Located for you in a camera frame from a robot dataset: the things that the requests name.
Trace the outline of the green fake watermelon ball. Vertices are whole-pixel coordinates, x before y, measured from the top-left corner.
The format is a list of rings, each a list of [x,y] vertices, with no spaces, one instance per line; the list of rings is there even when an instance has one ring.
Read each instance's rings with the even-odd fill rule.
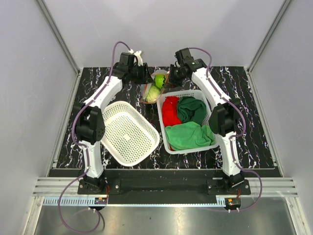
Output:
[[[154,77],[155,86],[158,89],[162,89],[164,84],[166,83],[167,76],[164,74],[156,74]]]

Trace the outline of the clear zip top bag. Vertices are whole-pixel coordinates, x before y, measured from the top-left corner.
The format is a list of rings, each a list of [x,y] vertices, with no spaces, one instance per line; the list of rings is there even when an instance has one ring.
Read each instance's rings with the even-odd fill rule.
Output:
[[[141,86],[140,103],[153,104],[162,96],[168,82],[169,71],[156,70],[151,74],[152,82]]]

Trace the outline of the green fake cabbage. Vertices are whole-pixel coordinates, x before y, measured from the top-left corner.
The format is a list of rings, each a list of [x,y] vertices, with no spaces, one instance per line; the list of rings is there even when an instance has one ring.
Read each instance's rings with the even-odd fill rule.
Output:
[[[151,87],[145,97],[145,101],[148,103],[155,102],[160,96],[160,90],[156,87]]]

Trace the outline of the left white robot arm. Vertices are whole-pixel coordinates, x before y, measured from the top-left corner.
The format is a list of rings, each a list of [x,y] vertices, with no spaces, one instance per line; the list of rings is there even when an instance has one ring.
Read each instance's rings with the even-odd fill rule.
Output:
[[[141,58],[141,51],[129,50],[120,55],[102,85],[77,106],[77,116],[72,125],[74,142],[82,149],[84,173],[79,176],[78,194],[101,194],[107,190],[101,161],[101,139],[105,134],[103,111],[111,99],[122,90],[123,84],[133,81],[144,84],[151,80],[148,67]]]

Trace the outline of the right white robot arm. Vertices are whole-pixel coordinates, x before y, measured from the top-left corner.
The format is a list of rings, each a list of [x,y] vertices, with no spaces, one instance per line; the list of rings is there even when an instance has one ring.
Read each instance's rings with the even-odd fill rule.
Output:
[[[245,180],[236,143],[236,138],[246,131],[246,122],[239,109],[240,102],[231,99],[219,87],[210,74],[210,66],[202,59],[194,59],[190,48],[178,50],[175,58],[176,62],[170,68],[169,82],[180,86],[184,79],[189,78],[209,101],[212,108],[209,126],[215,134],[223,160],[223,177],[218,181],[218,186],[224,192],[233,194]]]

